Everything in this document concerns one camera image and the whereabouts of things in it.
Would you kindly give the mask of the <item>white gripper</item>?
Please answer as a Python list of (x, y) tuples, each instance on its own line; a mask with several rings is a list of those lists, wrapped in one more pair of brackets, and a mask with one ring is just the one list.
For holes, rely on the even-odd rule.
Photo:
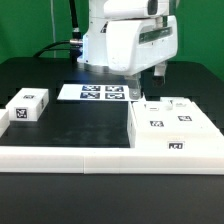
[(166, 64), (162, 62), (174, 57), (178, 49), (176, 17), (168, 16), (165, 27), (158, 19), (110, 21), (106, 48), (111, 73), (131, 76), (129, 96), (138, 100), (141, 84), (136, 73), (156, 65), (153, 83), (155, 86), (165, 83)]

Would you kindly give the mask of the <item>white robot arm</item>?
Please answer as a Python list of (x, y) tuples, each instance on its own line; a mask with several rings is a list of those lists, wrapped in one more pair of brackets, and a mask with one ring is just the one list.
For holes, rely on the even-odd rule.
[(167, 61), (177, 54), (180, 0), (88, 1), (89, 27), (79, 65), (123, 76), (133, 100), (143, 97), (143, 71), (152, 68), (154, 84), (163, 85)]

